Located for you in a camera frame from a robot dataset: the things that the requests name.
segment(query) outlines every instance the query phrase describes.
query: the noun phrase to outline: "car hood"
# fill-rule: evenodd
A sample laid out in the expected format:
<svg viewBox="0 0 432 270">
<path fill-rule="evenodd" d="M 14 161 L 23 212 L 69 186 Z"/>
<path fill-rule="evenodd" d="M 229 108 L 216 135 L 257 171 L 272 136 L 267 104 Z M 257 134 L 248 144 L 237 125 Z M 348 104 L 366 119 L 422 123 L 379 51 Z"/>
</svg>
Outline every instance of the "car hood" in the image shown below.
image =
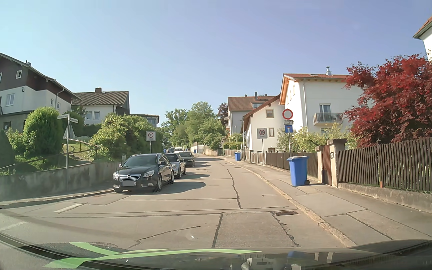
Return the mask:
<svg viewBox="0 0 432 270">
<path fill-rule="evenodd" d="M 122 167 L 117 171 L 118 175 L 129 175 L 129 174 L 144 174 L 150 170 L 157 170 L 156 165 L 153 166 L 137 166 L 137 167 Z"/>
</svg>

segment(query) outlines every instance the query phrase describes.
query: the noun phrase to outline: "parked car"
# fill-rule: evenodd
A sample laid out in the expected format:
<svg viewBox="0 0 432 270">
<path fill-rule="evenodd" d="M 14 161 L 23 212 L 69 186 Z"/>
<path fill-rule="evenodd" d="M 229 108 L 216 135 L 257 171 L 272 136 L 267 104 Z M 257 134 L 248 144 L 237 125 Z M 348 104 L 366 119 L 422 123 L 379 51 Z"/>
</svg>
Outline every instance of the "parked car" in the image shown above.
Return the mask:
<svg viewBox="0 0 432 270">
<path fill-rule="evenodd" d="M 178 153 L 186 162 L 187 167 L 195 167 L 195 156 L 190 151 L 184 151 Z"/>
<path fill-rule="evenodd" d="M 174 183 L 174 170 L 163 154 L 132 155 L 119 165 L 113 180 L 116 181 L 113 189 L 117 193 L 145 188 L 160 191 L 165 183 Z"/>
<path fill-rule="evenodd" d="M 186 162 L 179 154 L 165 154 L 165 156 L 173 166 L 174 178 L 179 179 L 181 175 L 186 175 Z"/>
</svg>

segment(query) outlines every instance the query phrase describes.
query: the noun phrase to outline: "storm drain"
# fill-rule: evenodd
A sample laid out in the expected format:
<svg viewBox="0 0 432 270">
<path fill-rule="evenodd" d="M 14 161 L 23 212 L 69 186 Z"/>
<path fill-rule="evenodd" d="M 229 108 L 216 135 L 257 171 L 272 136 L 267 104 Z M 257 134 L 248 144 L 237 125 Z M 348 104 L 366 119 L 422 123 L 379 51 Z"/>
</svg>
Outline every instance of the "storm drain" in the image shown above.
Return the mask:
<svg viewBox="0 0 432 270">
<path fill-rule="evenodd" d="M 296 211 L 279 211 L 274 212 L 276 216 L 291 216 L 291 215 L 297 215 L 298 213 Z"/>
</svg>

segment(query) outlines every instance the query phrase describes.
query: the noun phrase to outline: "asphalt road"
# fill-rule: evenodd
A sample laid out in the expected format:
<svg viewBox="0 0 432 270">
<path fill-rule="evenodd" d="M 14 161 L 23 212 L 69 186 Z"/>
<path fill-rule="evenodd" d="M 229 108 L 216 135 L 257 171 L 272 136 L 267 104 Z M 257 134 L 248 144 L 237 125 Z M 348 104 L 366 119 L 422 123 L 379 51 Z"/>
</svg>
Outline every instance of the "asphalt road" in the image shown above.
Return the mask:
<svg viewBox="0 0 432 270">
<path fill-rule="evenodd" d="M 161 192 L 0 210 L 0 232 L 33 244 L 89 242 L 130 250 L 343 247 L 251 172 L 219 158 L 195 160 L 195 168 Z M 286 211 L 294 214 L 278 215 Z M 46 263 L 0 243 L 2 269 Z"/>
</svg>

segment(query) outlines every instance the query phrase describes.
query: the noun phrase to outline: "car wheel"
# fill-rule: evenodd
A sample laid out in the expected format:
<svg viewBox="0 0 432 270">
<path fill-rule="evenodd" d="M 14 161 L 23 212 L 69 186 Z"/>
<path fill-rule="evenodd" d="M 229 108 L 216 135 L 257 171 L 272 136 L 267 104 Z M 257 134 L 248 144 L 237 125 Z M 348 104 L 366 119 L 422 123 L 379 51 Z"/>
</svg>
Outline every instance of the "car wheel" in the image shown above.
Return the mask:
<svg viewBox="0 0 432 270">
<path fill-rule="evenodd" d="M 163 178 L 161 177 L 160 174 L 158 174 L 157 181 L 156 181 L 156 187 L 154 188 L 154 192 L 161 191 L 162 188 L 163 188 Z"/>
</svg>

